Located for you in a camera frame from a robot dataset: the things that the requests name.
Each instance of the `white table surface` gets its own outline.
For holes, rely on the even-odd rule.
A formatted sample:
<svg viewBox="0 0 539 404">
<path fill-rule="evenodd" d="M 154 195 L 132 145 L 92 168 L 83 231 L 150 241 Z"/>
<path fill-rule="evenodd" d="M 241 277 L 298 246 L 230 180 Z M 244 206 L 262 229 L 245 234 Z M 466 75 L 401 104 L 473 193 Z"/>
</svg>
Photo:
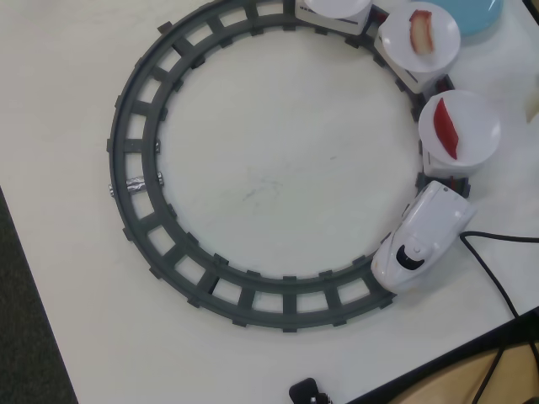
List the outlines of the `white table surface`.
<svg viewBox="0 0 539 404">
<path fill-rule="evenodd" d="M 105 142 L 156 27 L 203 2 L 0 2 L 0 185 L 79 402 L 286 403 L 288 387 L 311 376 L 344 403 L 507 322 L 460 243 L 383 311 L 298 334 L 235 327 L 154 279 L 121 231 Z M 491 99 L 504 122 L 499 152 L 470 180 L 478 214 L 469 228 L 537 236 L 538 126 L 525 125 L 522 105 L 539 56 L 517 3 L 491 35 L 465 42 L 451 77 Z M 240 40 L 168 107 L 164 192 L 203 246 L 241 268 L 338 268 L 372 251 L 414 195 L 408 100 L 336 37 Z M 472 242 L 520 313 L 539 305 L 539 248 Z"/>
</svg>

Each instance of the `circular track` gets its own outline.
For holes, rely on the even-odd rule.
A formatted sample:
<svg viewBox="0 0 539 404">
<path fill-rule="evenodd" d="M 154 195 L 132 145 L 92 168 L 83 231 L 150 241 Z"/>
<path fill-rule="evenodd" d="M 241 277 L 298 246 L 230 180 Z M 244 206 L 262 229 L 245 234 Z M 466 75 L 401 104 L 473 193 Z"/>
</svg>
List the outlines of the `circular track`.
<svg viewBox="0 0 539 404">
<path fill-rule="evenodd" d="M 315 32 L 321 35 L 326 35 L 328 32 L 341 35 L 348 45 L 354 48 L 365 47 L 374 54 L 378 64 L 385 65 L 374 48 L 374 40 L 366 33 L 369 26 L 378 25 L 387 17 L 387 14 L 379 8 L 373 7 L 363 34 L 354 36 L 322 29 L 297 19 L 294 15 L 294 0 L 283 1 L 283 13 L 265 16 L 259 16 L 257 3 L 265 3 L 265 0 L 213 2 L 199 8 L 175 25 L 166 23 L 159 27 L 162 36 L 137 62 L 135 70 L 116 102 L 116 114 L 107 145 L 112 180 L 110 192 L 115 197 L 121 218 L 124 221 L 124 233 L 127 239 L 136 244 L 144 258 L 150 263 L 152 273 L 157 278 L 166 280 L 177 291 L 185 295 L 191 305 L 205 307 L 232 319 L 234 324 L 243 327 L 252 324 L 281 328 L 284 332 L 295 332 L 298 328 L 304 327 L 326 324 L 343 325 L 354 316 L 378 307 L 383 308 L 392 302 L 394 294 L 384 290 L 371 273 L 372 255 L 356 259 L 348 268 L 335 272 L 326 271 L 309 279 L 297 279 L 293 276 L 272 279 L 253 271 L 243 272 L 228 265 L 225 258 L 217 254 L 211 256 L 204 251 L 199 246 L 198 241 L 180 227 L 172 206 L 167 204 L 161 190 L 163 179 L 157 172 L 156 164 L 156 152 L 158 152 L 159 147 L 157 129 L 159 123 L 166 118 L 165 105 L 170 95 L 180 90 L 184 74 L 189 69 L 204 63 L 205 54 L 213 48 L 231 45 L 233 38 L 238 35 L 249 33 L 253 36 L 261 35 L 264 29 L 271 27 L 280 26 L 284 30 L 295 30 L 296 26 L 304 26 L 314 28 Z M 245 10 L 247 19 L 224 27 L 219 16 L 238 8 Z M 185 36 L 202 24 L 207 24 L 210 27 L 212 35 L 196 45 L 191 45 Z M 171 48 L 177 51 L 181 58 L 167 72 L 157 64 Z M 149 77 L 160 82 L 159 89 L 150 104 L 137 99 L 137 95 Z M 401 91 L 406 91 L 410 96 L 414 106 L 412 109 L 414 118 L 419 117 L 419 112 L 425 104 L 424 96 L 411 93 L 398 79 L 397 85 Z M 446 87 L 442 90 L 452 88 L 448 77 L 440 81 L 438 85 Z M 141 140 L 127 138 L 131 114 L 146 116 Z M 141 154 L 143 178 L 126 177 L 125 155 L 127 153 Z M 136 216 L 131 200 L 133 190 L 146 190 L 148 192 L 154 209 L 153 213 L 141 219 Z M 174 246 L 164 255 L 156 250 L 147 237 L 150 231 L 159 226 L 162 226 L 174 241 Z M 185 257 L 192 258 L 205 270 L 197 284 L 191 283 L 174 269 L 175 265 Z M 212 294 L 220 279 L 241 288 L 237 304 L 224 301 Z M 350 303 L 342 304 L 338 287 L 357 279 L 362 279 L 365 282 L 370 294 Z M 253 299 L 257 292 L 282 295 L 282 312 L 255 310 Z M 298 312 L 297 296 L 313 292 L 325 294 L 328 309 Z"/>
</svg>

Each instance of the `black cable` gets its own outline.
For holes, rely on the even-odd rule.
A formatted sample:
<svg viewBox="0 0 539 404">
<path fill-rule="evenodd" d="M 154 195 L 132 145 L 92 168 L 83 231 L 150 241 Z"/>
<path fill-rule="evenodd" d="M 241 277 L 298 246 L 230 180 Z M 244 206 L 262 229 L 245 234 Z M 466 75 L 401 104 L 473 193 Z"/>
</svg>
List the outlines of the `black cable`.
<svg viewBox="0 0 539 404">
<path fill-rule="evenodd" d="M 487 272 L 487 275 L 489 278 L 494 282 L 496 287 L 499 290 L 499 293 L 504 297 L 505 302 L 507 303 L 507 306 L 511 310 L 511 313 L 515 318 L 520 317 L 518 311 L 516 311 L 515 306 L 513 305 L 513 302 L 509 298 L 509 295 L 507 295 L 507 292 L 505 291 L 504 287 L 501 285 L 501 283 L 496 279 L 488 265 L 483 261 L 481 256 L 479 256 L 478 252 L 475 251 L 475 248 L 472 247 L 472 244 L 466 239 L 466 237 L 484 237 L 484 238 L 490 238 L 493 240 L 501 240 L 504 242 L 529 242 L 529 243 L 537 243 L 539 244 L 539 238 L 537 237 L 513 237 L 513 236 L 502 236 L 500 234 L 491 234 L 491 233 L 484 233 L 482 231 L 464 231 L 461 233 L 460 238 L 461 241 L 464 243 L 464 245 L 467 247 L 468 250 L 470 250 L 470 253 L 473 254 L 473 256 L 477 259 L 477 261 L 481 264 L 483 269 Z M 539 372 L 539 352 L 537 352 L 537 347 L 533 341 L 533 338 L 529 341 L 531 351 L 533 352 L 533 356 L 536 360 L 536 366 L 537 371 Z M 488 381 L 490 380 L 494 370 L 496 369 L 496 366 L 498 365 L 499 360 L 502 357 L 502 354 L 504 353 L 506 346 L 506 341 L 502 343 L 502 345 L 499 347 L 498 352 L 496 353 L 496 356 L 494 357 L 494 360 L 492 364 L 490 365 L 490 368 L 488 369 L 487 375 L 483 379 L 483 382 L 481 383 L 481 386 L 479 387 L 478 392 L 476 393 L 475 397 L 473 397 L 472 404 L 477 404 L 479 399 L 481 398 L 481 395 L 483 394 L 485 387 L 488 384 Z"/>
<path fill-rule="evenodd" d="M 490 381 L 490 377 L 494 373 L 494 370 L 496 369 L 496 366 L 498 366 L 498 362 L 502 357 L 502 354 L 505 351 L 505 343 L 500 345 L 498 352 L 496 353 L 496 356 L 494 357 L 494 360 L 492 364 L 490 365 L 490 368 L 488 369 L 487 375 L 483 379 L 483 382 L 479 386 L 478 392 L 475 394 L 475 397 L 473 397 L 472 404 L 478 404 L 479 399 L 481 398 L 481 395 L 483 394 L 485 387 L 487 387 L 488 382 Z"/>
</svg>

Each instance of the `metal clip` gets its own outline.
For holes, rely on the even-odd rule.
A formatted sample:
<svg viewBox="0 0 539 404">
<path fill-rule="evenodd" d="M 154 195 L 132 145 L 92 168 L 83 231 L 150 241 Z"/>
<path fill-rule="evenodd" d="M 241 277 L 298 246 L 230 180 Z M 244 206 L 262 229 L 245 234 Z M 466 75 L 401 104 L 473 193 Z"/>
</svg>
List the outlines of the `metal clip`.
<svg viewBox="0 0 539 404">
<path fill-rule="evenodd" d="M 160 172 L 157 173 L 157 180 L 159 181 L 159 185 L 163 186 L 165 184 L 163 175 Z M 127 185 L 127 192 L 129 192 L 131 195 L 146 191 L 146 182 L 144 181 L 144 176 L 128 179 L 125 181 L 125 185 Z M 109 185 L 109 192 L 110 196 L 114 198 L 115 191 L 112 189 L 112 185 Z"/>
</svg>

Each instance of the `toy train track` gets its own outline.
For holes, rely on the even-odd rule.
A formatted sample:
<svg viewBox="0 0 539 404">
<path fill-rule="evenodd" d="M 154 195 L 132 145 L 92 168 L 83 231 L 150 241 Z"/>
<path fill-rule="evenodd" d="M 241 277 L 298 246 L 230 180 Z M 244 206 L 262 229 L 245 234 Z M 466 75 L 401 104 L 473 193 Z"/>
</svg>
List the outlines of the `toy train track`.
<svg viewBox="0 0 539 404">
<path fill-rule="evenodd" d="M 248 324 L 281 328 L 284 332 L 295 332 L 299 328 L 315 327 L 327 324 L 340 326 L 352 317 L 361 315 L 376 308 L 383 308 L 392 303 L 394 294 L 384 290 L 371 273 L 372 254 L 353 261 L 348 268 L 338 271 L 326 271 L 308 279 L 294 276 L 272 279 L 254 271 L 241 271 L 229 265 L 229 262 L 217 254 L 210 255 L 202 249 L 196 238 L 184 231 L 176 220 L 173 206 L 165 200 L 162 192 L 163 176 L 157 171 L 157 154 L 160 142 L 157 130 L 160 122 L 167 117 L 166 104 L 172 93 L 180 91 L 184 74 L 205 62 L 205 55 L 214 48 L 225 48 L 234 43 L 239 35 L 261 35 L 265 29 L 282 27 L 293 31 L 296 27 L 313 28 L 314 32 L 326 35 L 332 32 L 344 37 L 344 42 L 354 48 L 363 47 L 372 52 L 374 60 L 380 66 L 386 66 L 384 60 L 374 48 L 374 39 L 367 35 L 370 26 L 378 26 L 387 17 L 387 13 L 373 7 L 365 29 L 361 35 L 346 35 L 331 29 L 324 29 L 297 19 L 294 15 L 293 0 L 284 0 L 283 13 L 260 16 L 257 3 L 262 0 L 226 0 L 208 3 L 194 11 L 178 23 L 166 23 L 159 27 L 161 37 L 146 54 L 137 62 L 135 69 L 122 94 L 116 102 L 116 113 L 112 125 L 111 136 L 107 142 L 109 153 L 111 182 L 110 193 L 114 196 L 118 210 L 125 224 L 124 233 L 129 241 L 136 244 L 143 257 L 148 261 L 150 271 L 158 279 L 167 281 L 178 292 L 187 297 L 187 301 L 195 307 L 204 307 L 210 311 L 230 318 L 238 326 Z M 242 8 L 247 16 L 244 21 L 223 26 L 219 16 Z M 207 24 L 212 34 L 196 45 L 191 45 L 186 35 Z M 167 72 L 158 66 L 162 58 L 173 49 L 181 56 L 175 66 Z M 149 77 L 160 82 L 153 101 L 146 103 L 139 100 L 141 90 Z M 412 101 L 414 120 L 426 104 L 423 94 L 417 95 L 396 79 L 401 91 L 405 91 Z M 436 83 L 434 93 L 453 89 L 449 77 Z M 146 117 L 142 139 L 128 139 L 127 131 L 131 114 Z M 126 177 L 125 156 L 128 153 L 141 155 L 143 177 Z M 421 177 L 418 186 L 423 188 L 431 178 Z M 152 202 L 153 213 L 138 218 L 131 195 L 135 192 L 147 192 Z M 174 241 L 174 246 L 165 254 L 161 254 L 149 241 L 150 231 L 162 226 Z M 204 270 L 197 284 L 191 283 L 179 274 L 175 265 L 185 257 L 192 258 Z M 238 285 L 241 295 L 237 304 L 230 303 L 213 295 L 216 285 L 224 279 Z M 343 304 L 339 297 L 338 287 L 362 279 L 370 294 L 350 303 Z M 282 295 L 282 312 L 274 313 L 258 311 L 253 308 L 253 300 L 257 292 Z M 327 310 L 314 312 L 298 312 L 297 297 L 313 292 L 323 292 L 328 304 Z"/>
</svg>

